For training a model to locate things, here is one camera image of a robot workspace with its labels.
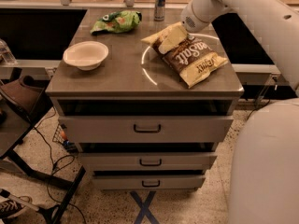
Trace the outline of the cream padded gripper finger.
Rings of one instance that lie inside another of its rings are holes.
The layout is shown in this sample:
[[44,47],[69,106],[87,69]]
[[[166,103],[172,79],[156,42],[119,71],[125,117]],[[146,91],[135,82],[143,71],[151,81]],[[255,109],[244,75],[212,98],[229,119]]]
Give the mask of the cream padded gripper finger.
[[173,49],[175,45],[178,45],[187,37],[187,31],[180,22],[177,22],[167,28],[165,28],[159,35],[158,50],[162,54],[166,54]]

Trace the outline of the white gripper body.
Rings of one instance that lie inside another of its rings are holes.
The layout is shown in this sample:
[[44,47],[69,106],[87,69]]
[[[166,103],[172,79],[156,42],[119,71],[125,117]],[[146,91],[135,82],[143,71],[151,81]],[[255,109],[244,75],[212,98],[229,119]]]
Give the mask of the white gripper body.
[[219,0],[192,0],[181,12],[181,23],[188,32],[199,33],[229,11]]

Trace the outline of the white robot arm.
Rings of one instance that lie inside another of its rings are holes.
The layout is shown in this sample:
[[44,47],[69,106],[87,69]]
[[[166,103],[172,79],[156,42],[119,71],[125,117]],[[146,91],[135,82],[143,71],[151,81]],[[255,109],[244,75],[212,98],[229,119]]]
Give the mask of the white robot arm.
[[[299,14],[279,0],[191,0],[181,21],[197,33],[234,12],[272,60],[237,65],[242,79],[262,87],[271,76],[299,87]],[[299,224],[299,98],[267,105],[240,131],[232,159],[228,224]]]

